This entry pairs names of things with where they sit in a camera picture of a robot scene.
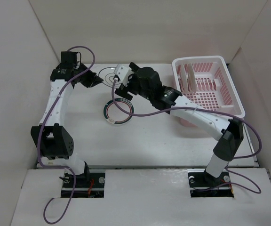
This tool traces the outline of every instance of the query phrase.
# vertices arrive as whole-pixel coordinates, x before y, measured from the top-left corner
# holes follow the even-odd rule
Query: white cardboard wall
[[[0,0],[0,226],[11,223],[26,169],[35,163],[30,136],[57,65],[27,0]]]
[[[229,63],[266,0],[30,2],[58,56],[84,44],[98,63],[171,63],[208,55]]]
[[[271,172],[271,0],[229,69],[246,110],[246,119],[256,126],[263,139],[263,151],[258,160]]]

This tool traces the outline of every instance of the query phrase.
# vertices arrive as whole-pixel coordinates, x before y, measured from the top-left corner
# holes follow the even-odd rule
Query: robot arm
[[[149,100],[155,108],[164,110],[172,107],[192,107],[194,109],[201,106],[183,96],[181,92],[163,86],[159,74],[150,67],[140,68],[134,63],[129,67],[119,64],[115,69],[116,77],[122,84],[115,93],[128,100],[134,95],[141,95]],[[237,119],[229,119],[212,113],[193,110],[168,111],[170,115],[185,119],[196,126],[204,129],[215,140],[218,141],[213,149],[213,156],[209,162],[205,173],[211,180],[218,178],[224,168],[233,159],[238,147],[243,140],[243,125]]]
[[[52,104],[55,102],[55,99],[58,97],[59,91],[68,80],[86,69],[87,67],[81,62],[78,64],[77,52],[61,52],[61,63],[52,71],[50,77],[51,91],[45,113],[40,120],[39,125],[31,128],[31,136],[35,145],[37,145],[41,124],[51,109]],[[76,155],[73,155],[74,141],[64,128],[64,117],[68,100],[77,83],[80,82],[83,86],[90,88],[102,81],[103,79],[99,78],[96,73],[89,70],[82,76],[73,80],[64,89],[43,130],[40,153],[45,164],[53,163],[55,165],[69,165],[74,169],[76,174],[83,173],[85,163],[79,161]]]

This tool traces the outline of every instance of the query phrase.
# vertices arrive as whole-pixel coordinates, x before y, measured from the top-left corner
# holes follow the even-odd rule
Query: printed circle
[[[129,100],[124,98],[116,98],[115,100],[124,110],[130,113],[134,112],[134,107]],[[118,109],[112,100],[107,102],[107,104],[104,106],[103,114],[109,123],[116,125],[124,124],[132,118],[131,115],[125,114]]]

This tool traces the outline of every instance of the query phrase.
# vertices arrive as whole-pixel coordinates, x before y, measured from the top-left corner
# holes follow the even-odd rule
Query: pink dish rack
[[[196,92],[192,91],[190,79],[182,82],[181,74],[188,75],[188,65],[192,64],[196,82]],[[221,56],[195,56],[175,59],[172,62],[175,88],[191,101],[205,109],[234,114],[240,118],[245,116],[242,103]],[[181,120],[184,126],[193,126]]]

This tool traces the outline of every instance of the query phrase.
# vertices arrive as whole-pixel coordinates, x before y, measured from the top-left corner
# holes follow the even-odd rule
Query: white table surface
[[[265,169],[233,169],[254,180],[261,194],[233,186],[234,198],[191,198],[186,169],[113,169],[104,198],[73,198],[57,226],[271,226],[271,183]],[[68,199],[60,197],[64,170],[28,170],[11,226],[43,226],[43,210],[56,221]],[[256,190],[248,180],[231,181]]]
[[[101,69],[115,65],[95,65]],[[170,64],[139,64],[158,71],[164,85],[173,86]],[[74,139],[74,151],[90,167],[184,167],[206,166],[216,141],[199,128],[187,128],[166,113],[133,117],[123,125],[112,125],[103,116],[111,100],[111,88],[99,84],[85,88],[77,84],[70,97],[64,126]],[[141,96],[132,99],[135,113],[156,111]],[[251,154],[245,136],[236,156]],[[238,159],[231,166],[254,166],[254,159]]]

